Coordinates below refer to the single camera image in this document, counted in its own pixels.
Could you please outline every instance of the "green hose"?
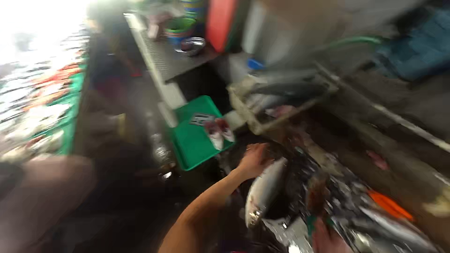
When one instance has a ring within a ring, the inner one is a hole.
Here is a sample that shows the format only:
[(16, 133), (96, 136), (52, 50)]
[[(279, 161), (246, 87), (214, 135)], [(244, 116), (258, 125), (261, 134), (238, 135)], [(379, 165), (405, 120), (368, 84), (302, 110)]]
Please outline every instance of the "green hose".
[(344, 38), (337, 41), (333, 41), (327, 46), (325, 46), (324, 50), (331, 49), (331, 48), (337, 48), (344, 45), (354, 44), (354, 43), (369, 43), (373, 45), (381, 45), (387, 41), (386, 38), (380, 37), (380, 36), (355, 36), (350, 38)]

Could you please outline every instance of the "forearm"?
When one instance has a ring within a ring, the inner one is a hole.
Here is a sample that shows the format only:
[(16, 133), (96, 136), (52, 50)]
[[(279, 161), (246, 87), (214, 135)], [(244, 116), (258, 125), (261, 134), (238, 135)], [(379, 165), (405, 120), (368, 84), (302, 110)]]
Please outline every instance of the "forearm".
[(198, 196), (169, 230), (159, 253), (180, 252), (181, 248), (187, 253), (199, 252), (205, 232), (211, 232), (227, 197), (246, 179), (238, 167)]
[(208, 188), (198, 196), (180, 215), (179, 221), (195, 223), (199, 218), (203, 219), (210, 212), (219, 211), (237, 187), (246, 180), (242, 170), (238, 167), (228, 176)]

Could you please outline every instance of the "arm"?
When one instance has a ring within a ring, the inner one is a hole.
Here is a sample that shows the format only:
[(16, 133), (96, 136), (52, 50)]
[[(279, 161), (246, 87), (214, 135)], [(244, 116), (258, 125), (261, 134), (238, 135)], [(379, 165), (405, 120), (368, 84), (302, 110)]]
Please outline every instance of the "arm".
[(203, 238), (214, 224), (226, 198), (245, 180), (259, 176), (267, 164), (262, 153), (266, 144), (250, 145), (244, 158), (228, 176), (198, 196), (180, 215), (164, 238), (159, 253), (200, 252)]

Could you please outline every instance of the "bright light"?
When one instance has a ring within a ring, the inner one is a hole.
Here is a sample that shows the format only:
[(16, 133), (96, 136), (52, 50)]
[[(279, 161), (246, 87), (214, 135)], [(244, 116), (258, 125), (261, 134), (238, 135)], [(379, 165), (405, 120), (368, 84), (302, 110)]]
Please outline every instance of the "bright light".
[(18, 33), (33, 36), (33, 49), (52, 52), (86, 18), (90, 0), (5, 0), (0, 2), (0, 64), (19, 61), (14, 45)]

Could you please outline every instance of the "hand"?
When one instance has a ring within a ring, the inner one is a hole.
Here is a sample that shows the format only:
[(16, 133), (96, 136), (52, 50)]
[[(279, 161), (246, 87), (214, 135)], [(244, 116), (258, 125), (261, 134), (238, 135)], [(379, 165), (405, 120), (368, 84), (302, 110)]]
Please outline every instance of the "hand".
[(328, 229), (322, 217), (317, 217), (312, 233), (312, 246), (315, 253), (351, 253), (351, 248), (334, 230)]
[(267, 143), (250, 144), (244, 154), (238, 167), (235, 169), (240, 172), (244, 180), (259, 176), (264, 169), (272, 163), (264, 157), (264, 151)]

